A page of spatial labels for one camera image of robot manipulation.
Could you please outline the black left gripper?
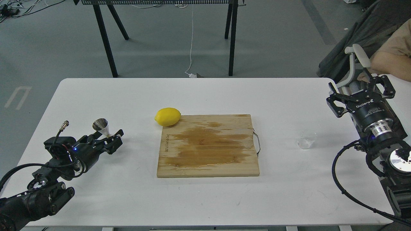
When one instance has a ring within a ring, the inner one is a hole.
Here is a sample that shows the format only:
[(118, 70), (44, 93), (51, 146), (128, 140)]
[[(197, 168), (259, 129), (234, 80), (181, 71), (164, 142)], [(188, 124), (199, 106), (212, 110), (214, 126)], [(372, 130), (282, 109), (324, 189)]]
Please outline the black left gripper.
[(95, 132), (83, 135), (76, 141), (73, 137), (51, 137), (43, 144), (51, 154), (51, 166), (60, 166), (60, 171), (66, 175), (74, 175), (76, 172), (86, 173), (106, 152), (109, 155), (117, 151), (122, 145), (123, 130), (118, 130), (114, 135), (101, 138), (102, 133)]

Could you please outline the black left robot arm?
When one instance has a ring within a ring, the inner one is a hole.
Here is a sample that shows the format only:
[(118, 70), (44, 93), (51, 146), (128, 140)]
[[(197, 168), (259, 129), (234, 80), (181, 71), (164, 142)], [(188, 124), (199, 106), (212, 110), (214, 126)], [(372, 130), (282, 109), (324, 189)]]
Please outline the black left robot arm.
[(1, 230), (19, 231), (29, 222), (55, 215), (75, 195), (73, 187), (67, 187), (58, 179), (72, 180), (88, 172), (106, 152), (113, 154), (122, 145), (123, 130), (100, 139), (97, 131), (79, 140), (67, 136), (55, 136), (44, 142), (52, 158), (45, 164), (22, 164), (6, 173), (1, 179), (3, 187), (17, 171), (39, 166), (32, 173), (33, 180), (27, 190), (9, 198), (1, 198)]

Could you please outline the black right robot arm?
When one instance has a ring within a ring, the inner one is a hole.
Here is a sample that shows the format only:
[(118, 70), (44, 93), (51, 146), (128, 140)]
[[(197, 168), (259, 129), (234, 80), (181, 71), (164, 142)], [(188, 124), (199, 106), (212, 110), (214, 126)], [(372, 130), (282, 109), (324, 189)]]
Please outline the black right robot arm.
[[(342, 117), (349, 113), (360, 138), (344, 146), (335, 156), (332, 176), (341, 193), (353, 202), (394, 222), (410, 226), (410, 145), (405, 142), (407, 134), (402, 124), (387, 102), (395, 96), (395, 89), (386, 75), (369, 77), (365, 88), (350, 95), (338, 93), (332, 83), (328, 106), (336, 115)], [(394, 212), (393, 215), (374, 209), (360, 202), (343, 188), (337, 179), (335, 167), (344, 151), (354, 147), (365, 152), (368, 168), (380, 180), (385, 195)]]

